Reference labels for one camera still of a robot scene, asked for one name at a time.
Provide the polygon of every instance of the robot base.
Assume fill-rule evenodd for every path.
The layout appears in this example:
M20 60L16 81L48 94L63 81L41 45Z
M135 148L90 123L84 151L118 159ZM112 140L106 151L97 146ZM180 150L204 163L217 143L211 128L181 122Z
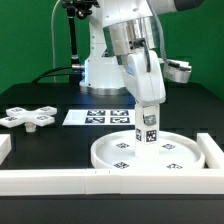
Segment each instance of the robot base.
M128 91L125 87L121 87L119 89L115 88L93 88L90 86L82 86L80 84L80 91L95 95L101 95L101 96L115 96L115 95L122 95L126 94Z
M106 135L94 142L91 162L95 168L118 169L200 169L205 156L197 143L181 135L159 132L159 141L149 145L151 156L135 154L135 131Z

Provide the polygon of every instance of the black object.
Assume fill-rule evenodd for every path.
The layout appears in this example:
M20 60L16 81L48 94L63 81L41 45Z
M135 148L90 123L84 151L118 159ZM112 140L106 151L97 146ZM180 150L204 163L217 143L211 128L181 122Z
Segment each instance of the black object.
M204 0L174 0L177 11L184 11L199 7Z
M166 84L161 130L195 140L208 132L224 149L224 102L198 84ZM68 84L19 84L0 95L0 117L19 106L58 109L56 123L27 134L23 125L11 134L12 151L1 169L91 168L89 150L99 137L133 126L62 126L69 109L133 109L129 94L97 96ZM0 197L0 223L222 223L224 195L68 195Z

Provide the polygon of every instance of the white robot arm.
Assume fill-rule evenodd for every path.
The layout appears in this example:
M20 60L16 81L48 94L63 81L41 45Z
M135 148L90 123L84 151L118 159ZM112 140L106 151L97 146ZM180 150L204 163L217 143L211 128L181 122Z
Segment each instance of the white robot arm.
M165 101L159 59L151 50L161 35L156 14L196 7L202 0L98 0L98 3L108 53L123 65L125 86L136 99L136 155L144 157L150 151L148 145L158 140L159 104ZM171 68L166 68L169 78L189 77L188 64L168 61L165 57L164 61Z

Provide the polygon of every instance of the white plastic piece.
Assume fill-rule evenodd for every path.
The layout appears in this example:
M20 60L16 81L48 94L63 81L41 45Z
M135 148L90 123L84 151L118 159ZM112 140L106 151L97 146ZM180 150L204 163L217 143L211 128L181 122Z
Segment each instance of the white plastic piece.
M9 117L0 119L0 125L12 128L25 123L27 132L34 132L36 125L45 126L54 123L55 119L51 117L57 113L54 107L46 106L34 111L27 111L20 107L6 110Z
M121 192L120 174L108 169L88 169L85 175L86 194Z
M224 153L209 134L198 134L197 143L206 157L209 168L224 169Z
M98 3L103 9L103 27L152 16L145 0L98 0Z
M0 135L0 165L11 151L10 135Z
M85 194L85 170L0 171L0 195Z
M0 196L224 194L223 169L0 171Z
M163 77L158 57L149 51L151 71L147 72L147 60L144 51L128 56L128 68L123 76L128 91L142 106L154 106L163 103L166 98Z
M174 0L151 0L151 2L158 15L177 11Z
M174 67L170 67L169 65L164 65L164 77L168 78L174 82L178 83L187 83L190 75L191 75L191 66L189 66L188 62L183 61L175 61L175 60L169 60L176 63L179 63L180 66L190 69L189 71L181 71L179 69L176 69Z
M205 157L196 142L181 135L159 132L158 143L148 145L149 153L136 156L135 131L101 137L91 147L95 168L120 170L185 170L203 168Z

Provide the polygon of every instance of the white rectangular block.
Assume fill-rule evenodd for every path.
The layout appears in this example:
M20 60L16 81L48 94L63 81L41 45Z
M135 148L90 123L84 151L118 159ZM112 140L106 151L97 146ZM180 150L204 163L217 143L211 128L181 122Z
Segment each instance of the white rectangular block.
M0 165L11 151L10 135L0 135Z
M6 170L0 196L85 194L85 170Z
M198 134L197 144L204 153L209 168L224 169L224 153L209 134Z
M88 169L86 194L120 194L120 174L109 169Z

